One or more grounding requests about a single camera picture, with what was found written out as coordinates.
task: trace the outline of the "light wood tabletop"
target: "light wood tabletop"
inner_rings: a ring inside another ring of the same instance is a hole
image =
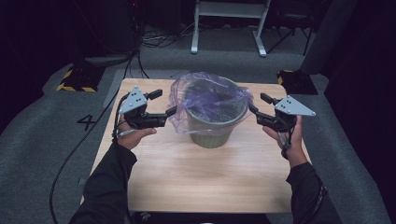
[[[163,90],[148,101],[149,113],[164,113],[174,80],[124,79],[113,106],[92,170],[111,145],[116,105],[134,86],[145,92]],[[280,99],[285,90],[275,84],[237,83],[250,89],[261,112],[274,115],[274,106],[260,99],[265,92]],[[305,154],[308,154],[303,143]],[[188,134],[178,134],[169,120],[157,133],[133,149],[137,163],[128,183],[132,211],[200,213],[288,213],[289,163],[276,141],[267,136],[254,115],[237,125],[228,142],[218,148],[199,147]]]

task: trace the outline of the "black sleeve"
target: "black sleeve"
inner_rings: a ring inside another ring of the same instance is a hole
[[[291,212],[293,223],[342,223],[327,193],[323,194],[320,207],[313,214],[318,203],[320,180],[311,163],[297,165],[290,170],[287,179],[291,184]]]
[[[136,156],[113,143],[84,187],[84,202],[70,223],[124,223],[127,185]]]

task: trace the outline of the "purple plastic bag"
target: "purple plastic bag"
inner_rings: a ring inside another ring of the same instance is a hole
[[[177,133],[222,135],[251,115],[253,96],[228,78],[191,73],[172,84],[169,101],[169,108],[177,105],[168,119]]]

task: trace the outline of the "black chair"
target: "black chair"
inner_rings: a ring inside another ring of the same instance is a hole
[[[273,0],[268,12],[268,24],[266,27],[275,27],[281,38],[267,53],[270,53],[282,43],[286,37],[294,35],[296,29],[301,29],[307,39],[303,54],[305,56],[314,27],[318,25],[317,20],[321,19],[320,16],[322,16],[319,13],[323,13],[323,8],[327,6],[326,2],[328,0],[322,0],[319,4],[303,0]],[[282,36],[279,32],[280,27],[289,28],[290,31]],[[304,31],[305,29],[309,29],[308,35]]]

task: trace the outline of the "white metal stand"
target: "white metal stand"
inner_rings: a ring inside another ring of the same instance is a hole
[[[199,39],[199,16],[219,16],[219,17],[238,17],[238,18],[255,18],[260,19],[259,29],[253,31],[257,48],[262,57],[267,55],[262,40],[262,27],[267,17],[268,8],[271,0],[263,0],[263,4],[243,4],[243,3],[220,3],[205,2],[196,0],[195,16],[194,16],[194,34],[192,36],[191,53],[198,52]]]

